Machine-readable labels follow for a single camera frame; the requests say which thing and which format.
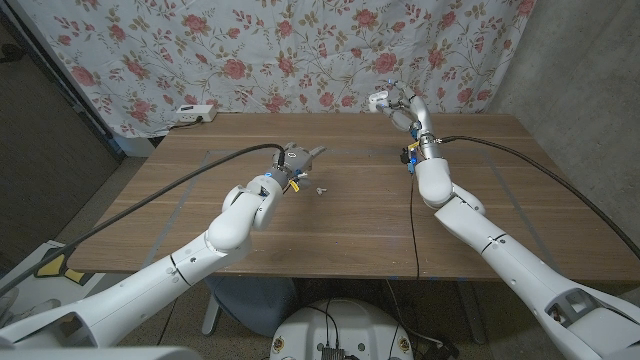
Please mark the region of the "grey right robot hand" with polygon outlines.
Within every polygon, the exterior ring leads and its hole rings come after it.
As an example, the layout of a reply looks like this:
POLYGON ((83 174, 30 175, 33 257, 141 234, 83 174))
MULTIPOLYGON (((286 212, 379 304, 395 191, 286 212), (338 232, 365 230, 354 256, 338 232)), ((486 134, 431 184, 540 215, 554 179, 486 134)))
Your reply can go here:
POLYGON ((431 115, 423 98, 401 80, 389 79, 388 83, 399 91, 400 97, 384 100, 376 105, 376 109, 389 117, 399 131, 414 138, 425 160, 441 158, 431 115))

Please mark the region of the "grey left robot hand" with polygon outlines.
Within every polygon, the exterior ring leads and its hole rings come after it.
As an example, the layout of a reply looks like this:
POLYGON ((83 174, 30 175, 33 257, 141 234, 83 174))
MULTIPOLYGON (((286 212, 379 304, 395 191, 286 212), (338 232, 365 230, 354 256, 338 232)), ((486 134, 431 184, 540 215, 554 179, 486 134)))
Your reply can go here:
POLYGON ((285 189, 291 181, 300 188, 310 185, 308 179, 313 160, 326 151, 324 146, 311 150, 304 149, 296 143, 289 143, 284 151, 277 151, 273 156, 273 165, 269 170, 271 176, 285 189))

